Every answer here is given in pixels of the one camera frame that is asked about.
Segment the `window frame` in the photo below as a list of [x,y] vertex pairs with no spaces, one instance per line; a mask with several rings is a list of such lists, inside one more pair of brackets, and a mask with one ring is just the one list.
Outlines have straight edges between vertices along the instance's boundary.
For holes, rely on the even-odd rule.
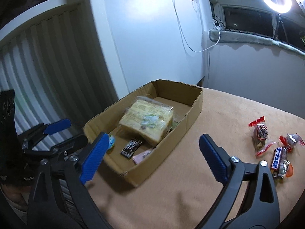
[[[210,3],[213,4],[214,7],[214,13],[215,16],[219,17],[222,21],[223,24],[226,25],[226,20],[225,20],[225,12],[223,10],[224,7],[234,7],[234,8],[241,8],[241,9],[250,9],[250,10],[255,10],[259,12],[264,12],[264,13],[269,13],[271,14],[272,18],[272,27],[274,30],[277,27],[277,12],[269,8],[266,3],[263,0],[209,0]],[[305,18],[302,17],[301,15],[294,13],[292,11],[289,11],[287,13],[281,14],[281,16],[284,19],[288,19],[292,21],[293,23],[299,25],[300,27],[304,27],[305,25]],[[269,38],[269,36],[266,35],[260,35],[266,38]]]

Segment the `window pane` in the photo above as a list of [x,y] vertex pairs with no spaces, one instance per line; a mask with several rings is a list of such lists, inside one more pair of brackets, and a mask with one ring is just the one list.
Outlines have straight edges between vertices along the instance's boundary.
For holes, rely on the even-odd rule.
[[235,29],[272,37],[271,14],[250,9],[224,8],[227,29]]
[[[291,45],[294,45],[294,46],[302,49],[303,51],[305,51],[304,43],[301,40],[301,37],[299,36],[299,33],[301,31],[305,32],[305,28],[300,27],[298,24],[296,24],[290,20],[287,20],[285,18],[282,18],[282,20],[283,20],[283,23],[284,23],[284,26],[285,26],[285,29],[287,32],[287,37],[288,37],[289,43]],[[279,27],[278,39],[286,42],[284,30],[281,25]]]
[[214,6],[212,3],[210,3],[210,5],[211,5],[212,16],[213,18],[215,18]]

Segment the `power cord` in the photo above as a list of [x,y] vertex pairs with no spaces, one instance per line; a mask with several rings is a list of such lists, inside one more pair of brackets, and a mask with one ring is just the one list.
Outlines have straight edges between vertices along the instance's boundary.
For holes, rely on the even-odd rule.
[[179,30],[180,30],[180,32],[181,32],[181,34],[182,34],[182,36],[183,36],[183,38],[184,38],[184,40],[185,40],[187,46],[190,48],[191,51],[193,51],[193,52],[204,52],[204,51],[206,51],[206,50],[208,50],[208,49],[210,49],[210,48],[212,48],[213,46],[215,46],[215,45],[218,44],[218,42],[220,41],[220,30],[219,30],[219,29],[216,27],[216,25],[214,24],[214,26],[216,27],[216,29],[217,29],[218,32],[219,32],[219,38],[218,38],[217,42],[216,42],[214,45],[212,45],[212,46],[210,46],[210,47],[208,47],[208,48],[206,48],[206,49],[204,49],[204,50],[202,50],[202,51],[194,51],[194,50],[189,46],[189,44],[188,44],[188,42],[187,42],[187,40],[186,40],[186,38],[185,38],[185,36],[184,36],[184,33],[183,33],[183,31],[182,31],[181,23],[180,23],[180,20],[179,20],[179,17],[178,17],[178,13],[177,13],[177,10],[176,10],[175,0],[173,0],[173,7],[174,7],[174,9],[175,9],[175,13],[176,13],[176,17],[177,17],[177,21],[178,21],[178,25],[179,25]]

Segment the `white cabinet door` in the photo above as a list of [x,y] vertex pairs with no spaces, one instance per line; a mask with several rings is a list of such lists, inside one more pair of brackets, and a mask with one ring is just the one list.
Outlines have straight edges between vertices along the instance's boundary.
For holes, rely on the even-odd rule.
[[[175,0],[187,43],[206,47],[199,11],[191,0]],[[156,79],[197,84],[203,53],[184,41],[172,0],[105,0],[107,19],[129,92]]]

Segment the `table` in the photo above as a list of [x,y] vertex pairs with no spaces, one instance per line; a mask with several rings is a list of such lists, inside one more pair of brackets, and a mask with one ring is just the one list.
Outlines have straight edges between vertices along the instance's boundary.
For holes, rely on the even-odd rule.
[[[269,164],[275,146],[256,159],[248,123],[265,116],[269,138],[278,140],[286,133],[305,137],[305,120],[287,112],[242,97],[203,89],[203,109],[196,122],[161,166],[138,188],[132,188],[101,164],[88,191],[114,228],[193,229],[212,206],[222,189],[216,182],[198,140],[208,133],[230,156],[243,162]],[[305,149],[288,156],[294,175],[277,185],[281,221],[292,210],[305,188]],[[246,189],[243,182],[228,216],[237,214]]]

